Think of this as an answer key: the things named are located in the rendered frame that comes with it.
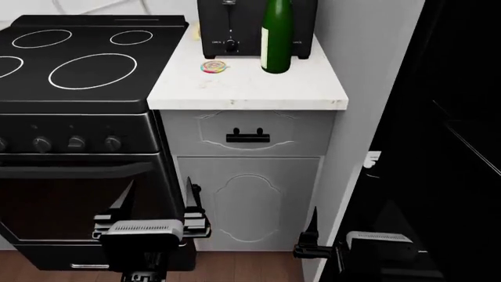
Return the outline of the white fridge hinge piece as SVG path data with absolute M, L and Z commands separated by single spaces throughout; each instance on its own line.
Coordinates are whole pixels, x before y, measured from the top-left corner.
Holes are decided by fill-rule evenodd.
M 363 162 L 364 168 L 372 168 L 380 159 L 380 151 L 369 151 Z

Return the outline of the black toaster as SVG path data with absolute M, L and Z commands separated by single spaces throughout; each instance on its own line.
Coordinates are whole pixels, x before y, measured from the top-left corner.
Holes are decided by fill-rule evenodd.
M 204 57 L 260 56 L 261 25 L 268 0 L 197 0 Z M 319 0 L 291 0 L 292 55 L 309 58 Z

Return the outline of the rainbow swirl lollipop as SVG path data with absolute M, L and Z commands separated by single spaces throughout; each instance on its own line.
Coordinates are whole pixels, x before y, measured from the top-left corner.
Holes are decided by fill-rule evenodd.
M 200 65 L 200 69 L 208 74 L 218 74 L 228 68 L 228 65 L 221 60 L 209 60 Z

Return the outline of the grey kitchen cabinet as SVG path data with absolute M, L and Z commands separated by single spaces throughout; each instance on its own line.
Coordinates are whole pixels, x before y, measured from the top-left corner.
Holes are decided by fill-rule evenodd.
M 162 110 L 180 185 L 200 185 L 200 251 L 289 251 L 304 229 L 335 113 Z

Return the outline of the grey cabinet door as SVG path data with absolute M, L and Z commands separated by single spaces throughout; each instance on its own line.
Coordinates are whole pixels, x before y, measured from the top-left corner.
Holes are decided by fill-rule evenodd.
M 317 157 L 180 157 L 200 185 L 212 234 L 200 251 L 291 251 L 305 227 Z

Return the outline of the grey cabinet drawer front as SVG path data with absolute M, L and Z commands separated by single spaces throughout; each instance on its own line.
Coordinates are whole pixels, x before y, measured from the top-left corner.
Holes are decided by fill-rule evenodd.
M 183 157 L 323 156 L 335 118 L 332 111 L 311 110 L 162 110 L 160 115 L 171 153 Z M 234 128 L 241 133 L 263 128 L 271 142 L 227 143 Z

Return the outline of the black electric stove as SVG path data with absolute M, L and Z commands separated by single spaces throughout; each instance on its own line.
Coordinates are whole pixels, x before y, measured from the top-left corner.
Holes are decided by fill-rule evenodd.
M 182 220 L 185 201 L 164 125 L 147 98 L 188 23 L 184 16 L 20 16 L 0 30 L 1 161 L 151 162 L 113 179 L 0 179 L 0 235 L 41 270 L 108 265 L 94 216 L 133 180 L 130 219 Z M 40 154 L 34 138 L 52 143 Z M 69 150 L 71 136 L 85 139 Z M 121 148 L 104 141 L 117 136 Z

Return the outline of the black fridge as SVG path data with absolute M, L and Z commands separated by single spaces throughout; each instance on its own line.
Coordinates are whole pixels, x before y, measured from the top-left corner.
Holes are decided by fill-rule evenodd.
M 501 282 L 501 0 L 319 0 L 315 34 L 349 98 L 319 243 L 404 233 L 447 282 Z

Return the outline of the green glass bottle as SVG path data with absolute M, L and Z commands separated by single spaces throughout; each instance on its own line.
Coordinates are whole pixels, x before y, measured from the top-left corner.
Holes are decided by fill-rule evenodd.
M 261 68 L 282 74 L 290 68 L 293 48 L 291 0 L 268 0 L 261 25 Z

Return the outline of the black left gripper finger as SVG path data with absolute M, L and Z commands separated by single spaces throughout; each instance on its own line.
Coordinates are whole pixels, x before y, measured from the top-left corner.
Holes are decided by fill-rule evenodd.
M 196 212 L 196 199 L 195 199 L 196 187 L 193 185 L 190 177 L 186 179 L 186 201 L 185 201 L 185 214 Z
M 128 218 L 132 213 L 133 205 L 134 181 L 132 180 L 124 192 L 122 192 L 118 199 L 110 206 L 108 211 L 111 214 L 111 218 Z

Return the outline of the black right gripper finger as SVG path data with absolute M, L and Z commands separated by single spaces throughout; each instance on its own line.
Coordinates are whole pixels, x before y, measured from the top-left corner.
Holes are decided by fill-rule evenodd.
M 312 217 L 310 223 L 308 224 L 308 228 L 306 229 L 308 234 L 318 234 L 318 213 L 317 207 L 314 207 L 314 211 L 312 213 Z

